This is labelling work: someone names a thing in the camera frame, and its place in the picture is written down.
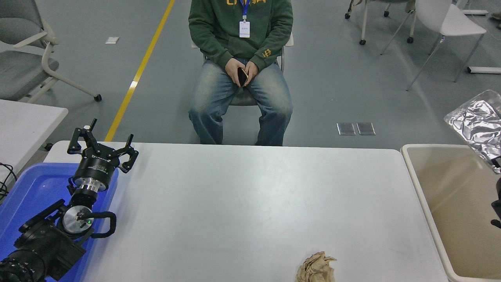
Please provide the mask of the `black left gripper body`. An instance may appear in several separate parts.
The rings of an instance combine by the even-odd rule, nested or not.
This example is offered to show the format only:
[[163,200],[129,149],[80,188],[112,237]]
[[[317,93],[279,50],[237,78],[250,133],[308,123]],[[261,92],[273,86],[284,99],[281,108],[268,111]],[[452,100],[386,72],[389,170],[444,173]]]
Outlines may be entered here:
[[108,146],[88,147],[82,151],[82,159],[74,174],[74,184],[82,184],[85,179],[94,179],[101,184],[110,184],[118,158],[112,156],[115,150]]

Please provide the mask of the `person's right hand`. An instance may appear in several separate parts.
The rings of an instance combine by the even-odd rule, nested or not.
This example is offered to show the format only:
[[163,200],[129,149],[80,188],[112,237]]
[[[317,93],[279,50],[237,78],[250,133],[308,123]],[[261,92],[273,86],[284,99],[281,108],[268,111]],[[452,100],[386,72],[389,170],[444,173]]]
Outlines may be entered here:
[[229,59],[227,64],[224,67],[224,70],[227,72],[227,75],[229,78],[232,80],[234,84],[236,84],[238,87],[242,87],[243,85],[240,82],[238,72],[239,70],[243,69],[243,71],[246,70],[246,66],[238,61],[235,58]]

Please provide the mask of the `person's left hand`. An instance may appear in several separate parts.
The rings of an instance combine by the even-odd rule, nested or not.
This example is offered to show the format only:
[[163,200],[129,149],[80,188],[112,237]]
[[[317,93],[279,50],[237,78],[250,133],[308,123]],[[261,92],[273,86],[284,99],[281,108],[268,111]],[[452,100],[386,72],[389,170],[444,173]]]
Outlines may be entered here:
[[244,82],[243,87],[247,87],[252,82],[254,77],[256,77],[256,75],[258,74],[258,67],[256,66],[256,64],[254,64],[254,62],[249,61],[245,65],[244,71],[246,73],[245,76],[247,79]]

